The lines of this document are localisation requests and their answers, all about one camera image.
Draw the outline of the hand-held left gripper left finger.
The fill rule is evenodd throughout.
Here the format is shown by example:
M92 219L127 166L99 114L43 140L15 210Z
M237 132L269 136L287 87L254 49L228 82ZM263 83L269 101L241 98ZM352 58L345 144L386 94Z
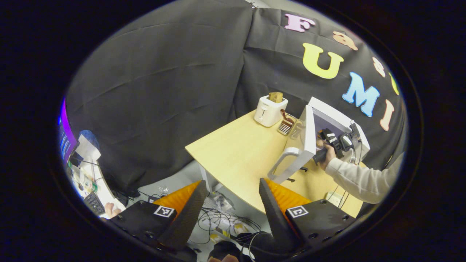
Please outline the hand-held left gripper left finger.
M109 221L150 247L182 250L207 195L206 182L199 180L152 203L138 201Z

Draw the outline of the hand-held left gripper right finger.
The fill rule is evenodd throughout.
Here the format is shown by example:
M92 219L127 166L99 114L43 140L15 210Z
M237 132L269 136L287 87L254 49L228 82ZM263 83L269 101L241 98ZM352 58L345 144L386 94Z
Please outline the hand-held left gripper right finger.
M328 200L310 201L269 179L260 179L259 194L282 253L323 249L356 220Z

